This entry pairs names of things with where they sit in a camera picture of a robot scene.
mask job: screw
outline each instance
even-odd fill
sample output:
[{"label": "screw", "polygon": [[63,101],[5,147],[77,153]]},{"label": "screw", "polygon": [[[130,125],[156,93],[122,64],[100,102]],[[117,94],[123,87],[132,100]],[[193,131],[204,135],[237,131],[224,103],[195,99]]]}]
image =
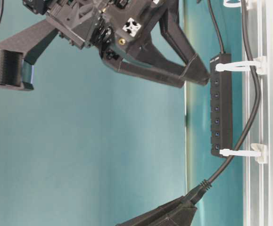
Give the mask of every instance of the screw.
[{"label": "screw", "polygon": [[123,46],[124,44],[126,44],[126,40],[121,38],[118,43]]}]

